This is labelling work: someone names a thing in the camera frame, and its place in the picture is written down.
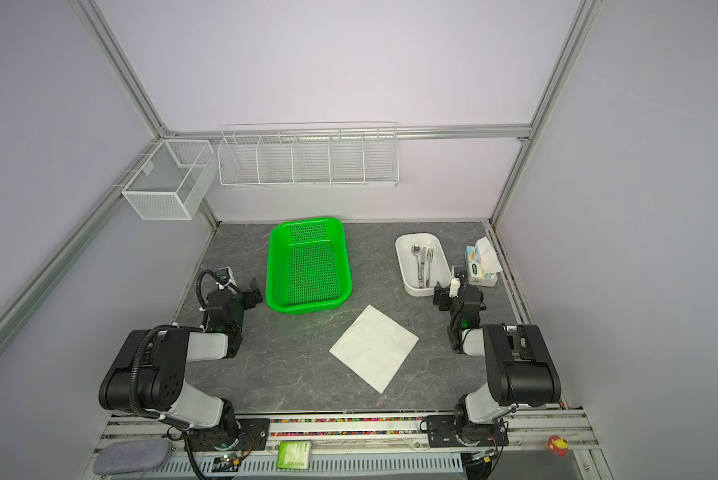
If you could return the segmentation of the silver table knife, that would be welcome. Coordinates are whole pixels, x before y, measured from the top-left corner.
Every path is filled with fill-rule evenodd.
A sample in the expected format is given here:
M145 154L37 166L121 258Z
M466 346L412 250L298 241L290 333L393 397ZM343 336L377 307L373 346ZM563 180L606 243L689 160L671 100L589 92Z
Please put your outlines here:
M417 257L418 285L420 288L424 288L426 248L420 245L415 245L415 252Z

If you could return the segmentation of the silver spoon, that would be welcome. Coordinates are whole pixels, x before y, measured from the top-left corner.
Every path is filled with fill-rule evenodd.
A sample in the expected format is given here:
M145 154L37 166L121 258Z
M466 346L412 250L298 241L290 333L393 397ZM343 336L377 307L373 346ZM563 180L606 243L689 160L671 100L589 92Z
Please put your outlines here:
M423 250L422 250L422 247L417 243L415 243L412 246L411 250L415 257L415 262L416 262L418 287L423 288L424 287Z

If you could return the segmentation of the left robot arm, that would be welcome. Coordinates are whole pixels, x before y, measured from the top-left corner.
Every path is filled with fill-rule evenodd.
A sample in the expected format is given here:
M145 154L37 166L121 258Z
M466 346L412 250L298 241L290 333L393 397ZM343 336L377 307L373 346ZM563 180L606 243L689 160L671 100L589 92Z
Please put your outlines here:
M255 279L243 290L211 270L198 274L195 289L202 323L132 331L102 380L99 403L105 410L173 427L195 451L250 453L264 434L244 426L230 400L191 385L186 366L236 357L245 313L263 302L262 292Z

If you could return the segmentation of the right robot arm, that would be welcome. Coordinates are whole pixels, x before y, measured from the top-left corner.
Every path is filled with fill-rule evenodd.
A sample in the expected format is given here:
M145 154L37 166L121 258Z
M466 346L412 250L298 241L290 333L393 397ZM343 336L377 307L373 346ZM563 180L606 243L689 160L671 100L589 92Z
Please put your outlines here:
M561 400L561 380L538 326L482 324L483 292L468 284L456 294L436 285L433 304L450 314L453 351L483 358L487 381L463 395L451 415L425 419L430 446L506 446L507 415L521 406L540 408Z

